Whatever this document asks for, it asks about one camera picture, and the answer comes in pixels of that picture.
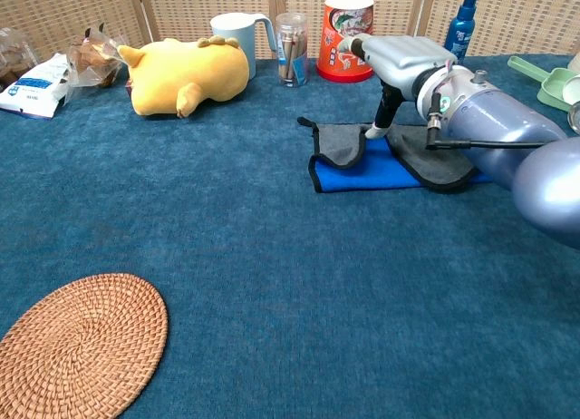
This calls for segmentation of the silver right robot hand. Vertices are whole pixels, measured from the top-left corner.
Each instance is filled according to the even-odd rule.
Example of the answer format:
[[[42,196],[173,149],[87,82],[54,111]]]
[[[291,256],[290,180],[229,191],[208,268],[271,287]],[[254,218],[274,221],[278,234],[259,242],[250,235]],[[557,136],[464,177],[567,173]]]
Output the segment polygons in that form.
[[[386,134],[399,107],[415,99],[415,81],[428,70],[455,64],[450,51],[425,36],[371,35],[345,37],[337,52],[350,52],[371,66],[382,85],[382,98],[372,126],[365,132],[368,139]]]

